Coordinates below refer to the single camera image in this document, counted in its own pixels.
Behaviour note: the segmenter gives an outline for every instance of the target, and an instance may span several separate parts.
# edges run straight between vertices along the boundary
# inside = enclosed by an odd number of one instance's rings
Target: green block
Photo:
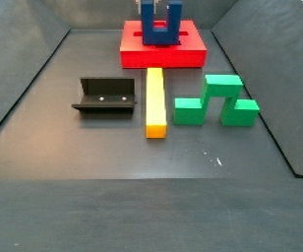
[[[244,86],[237,75],[205,75],[206,96],[238,97]]]
[[[201,108],[200,98],[176,98],[174,124],[202,125],[205,110]]]
[[[252,99],[237,99],[236,106],[230,106],[233,100],[225,102],[221,112],[221,124],[224,126],[253,126],[260,113],[260,107]]]

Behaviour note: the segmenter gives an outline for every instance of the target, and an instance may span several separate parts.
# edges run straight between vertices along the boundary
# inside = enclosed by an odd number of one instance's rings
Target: blue block
[[[154,1],[141,2],[142,43],[145,45],[180,44],[182,0],[170,0],[164,28],[154,27]]]

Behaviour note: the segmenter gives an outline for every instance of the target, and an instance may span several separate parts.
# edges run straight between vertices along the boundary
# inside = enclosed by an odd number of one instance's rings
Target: toy block
[[[176,98],[174,124],[202,125],[205,110],[200,98]]]
[[[222,125],[253,126],[260,107],[255,100],[238,99],[242,86],[236,75],[206,75],[200,98],[176,98],[174,124],[202,125],[209,100],[216,96],[225,97],[220,114]]]
[[[154,23],[154,1],[142,0],[141,22],[142,22],[142,43],[145,45],[180,44],[182,1],[170,0],[168,7],[168,20],[157,26]]]
[[[122,68],[202,67],[208,50],[193,21],[181,21],[180,41],[178,45],[144,45],[141,22],[126,21],[119,46]]]
[[[225,107],[220,119],[224,126],[253,126],[260,114],[260,107],[252,99],[238,99],[236,106]]]
[[[213,97],[237,97],[244,86],[237,75],[205,75],[205,82]]]
[[[164,73],[149,68],[146,73],[146,138],[165,138],[168,130]]]
[[[134,109],[134,79],[130,78],[81,78],[83,98],[71,106],[81,112]]]

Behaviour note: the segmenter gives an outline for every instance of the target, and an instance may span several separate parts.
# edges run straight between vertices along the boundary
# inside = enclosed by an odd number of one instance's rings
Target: red block
[[[180,45],[144,45],[141,21],[126,21],[119,47],[122,68],[202,67],[206,47],[193,21],[181,21]]]

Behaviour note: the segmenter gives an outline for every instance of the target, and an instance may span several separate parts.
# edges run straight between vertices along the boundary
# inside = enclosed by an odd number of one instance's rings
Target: yellow bar
[[[146,70],[146,138],[165,138],[168,131],[162,68]]]

